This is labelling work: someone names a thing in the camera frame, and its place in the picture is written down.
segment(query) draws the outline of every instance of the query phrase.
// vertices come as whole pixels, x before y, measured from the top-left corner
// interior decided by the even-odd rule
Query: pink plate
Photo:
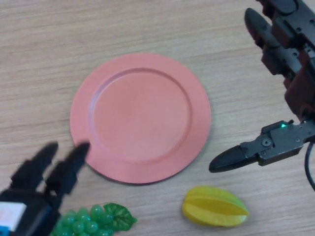
[[[75,144],[89,140],[87,163],[125,183],[144,184],[184,169],[206,143],[208,96],[183,65],[130,54],[97,68],[77,91],[70,114]]]

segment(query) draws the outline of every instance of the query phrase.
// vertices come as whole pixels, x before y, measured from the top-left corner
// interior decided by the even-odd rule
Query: grape leaf
[[[109,203],[104,205],[105,213],[112,215],[114,217],[111,222],[112,229],[114,231],[128,231],[131,229],[132,225],[137,222],[130,211],[119,204]]]

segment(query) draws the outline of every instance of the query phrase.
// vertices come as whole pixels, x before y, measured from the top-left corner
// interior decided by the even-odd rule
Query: plastic grapes
[[[115,232],[130,230],[136,222],[124,206],[115,203],[104,207],[94,205],[90,211],[86,208],[68,211],[50,236],[112,236]]]

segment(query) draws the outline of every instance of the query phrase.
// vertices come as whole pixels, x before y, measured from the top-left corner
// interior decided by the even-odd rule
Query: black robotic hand
[[[58,143],[49,143],[32,160],[25,161],[11,177],[11,185],[0,193],[0,236],[48,236],[60,217],[58,209],[64,195],[71,193],[77,181],[89,148],[89,143],[81,143],[64,161],[58,162],[45,180],[43,192],[36,189]]]
[[[305,158],[307,178],[315,190],[309,156],[315,141],[315,14],[302,0],[257,0],[263,14],[245,12],[247,29],[262,49],[262,62],[273,75],[284,76],[285,100],[301,121],[279,121],[263,127],[251,142],[241,143],[219,156],[209,166],[212,173],[229,171],[258,162],[264,166],[297,155],[310,142]]]

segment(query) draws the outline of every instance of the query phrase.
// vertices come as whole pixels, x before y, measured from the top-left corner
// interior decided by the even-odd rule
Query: wooden table
[[[306,1],[315,9],[315,1]],[[244,24],[253,0],[3,0],[0,3],[0,188],[46,142],[58,158],[71,149],[69,110],[83,80],[118,55],[150,52],[190,68],[213,111],[208,144],[175,177],[148,186],[110,182],[84,168],[62,212],[117,202],[138,217],[130,236],[311,236],[315,194],[298,156],[211,174],[219,153],[259,135],[261,127],[295,116],[281,76],[261,63]],[[211,229],[181,215],[185,193],[199,184],[230,190],[251,216],[238,228]]]

